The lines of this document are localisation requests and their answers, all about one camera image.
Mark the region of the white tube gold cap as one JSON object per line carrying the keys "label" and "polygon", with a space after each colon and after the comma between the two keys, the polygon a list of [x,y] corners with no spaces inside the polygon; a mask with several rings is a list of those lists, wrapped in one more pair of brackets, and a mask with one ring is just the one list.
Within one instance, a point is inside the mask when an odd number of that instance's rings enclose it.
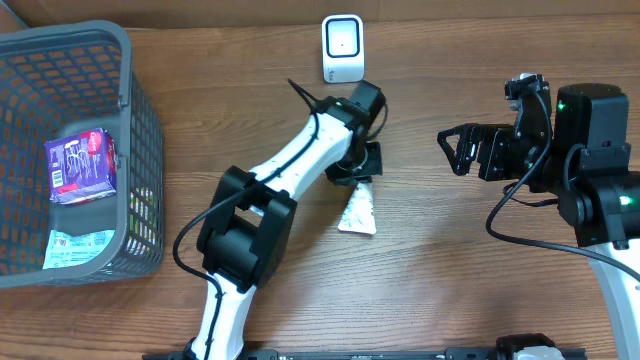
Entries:
{"label": "white tube gold cap", "polygon": [[371,183],[359,183],[354,188],[338,223],[338,230],[366,235],[377,232]]}

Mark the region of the purple Carefree pad packet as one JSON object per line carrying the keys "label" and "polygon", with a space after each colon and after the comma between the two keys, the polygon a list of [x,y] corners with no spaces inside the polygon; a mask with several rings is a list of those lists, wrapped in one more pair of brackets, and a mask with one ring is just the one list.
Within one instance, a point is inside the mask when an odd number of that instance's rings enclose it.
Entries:
{"label": "purple Carefree pad packet", "polygon": [[73,205],[115,195],[115,142],[103,128],[48,141],[49,200]]}

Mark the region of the teal tissue packet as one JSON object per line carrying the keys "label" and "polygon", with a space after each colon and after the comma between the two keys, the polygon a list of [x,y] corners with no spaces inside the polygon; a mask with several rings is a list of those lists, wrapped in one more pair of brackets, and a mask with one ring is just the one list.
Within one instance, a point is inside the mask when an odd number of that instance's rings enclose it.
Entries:
{"label": "teal tissue packet", "polygon": [[42,269],[66,268],[87,263],[104,251],[114,234],[114,230],[103,230],[71,236],[51,230]]}

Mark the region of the green yellow snack packet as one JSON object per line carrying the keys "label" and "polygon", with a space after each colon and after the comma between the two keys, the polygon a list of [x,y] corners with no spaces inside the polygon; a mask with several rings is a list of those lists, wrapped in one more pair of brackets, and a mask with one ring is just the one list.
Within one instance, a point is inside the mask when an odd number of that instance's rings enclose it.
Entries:
{"label": "green yellow snack packet", "polygon": [[136,188],[130,193],[129,228],[141,237],[152,238],[157,221],[156,196],[148,188]]}

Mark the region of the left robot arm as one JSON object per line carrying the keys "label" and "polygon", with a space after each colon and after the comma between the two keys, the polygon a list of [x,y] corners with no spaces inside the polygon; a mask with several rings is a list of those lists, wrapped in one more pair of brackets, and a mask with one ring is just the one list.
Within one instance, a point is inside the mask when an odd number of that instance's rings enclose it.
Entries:
{"label": "left robot arm", "polygon": [[304,128],[264,163],[227,169],[209,208],[176,236],[174,262],[207,284],[199,333],[177,359],[239,358],[251,302],[282,260],[300,197],[320,176],[352,186],[383,172],[372,127],[388,113],[379,87],[362,80],[347,98],[317,99],[291,86],[309,109]]}

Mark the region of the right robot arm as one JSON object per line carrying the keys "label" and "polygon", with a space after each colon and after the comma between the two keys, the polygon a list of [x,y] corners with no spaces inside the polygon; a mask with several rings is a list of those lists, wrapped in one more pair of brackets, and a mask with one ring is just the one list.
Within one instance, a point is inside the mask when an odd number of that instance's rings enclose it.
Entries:
{"label": "right robot arm", "polygon": [[[473,162],[479,178],[503,181],[502,199],[485,228],[518,245],[588,258],[605,299],[621,359],[639,356],[639,174],[629,168],[626,140],[629,98],[611,84],[578,83],[551,92],[539,73],[506,81],[513,124],[466,123],[442,130],[437,142],[453,173],[464,176]],[[548,193],[573,228],[573,246],[496,231],[493,222],[516,192]]]}

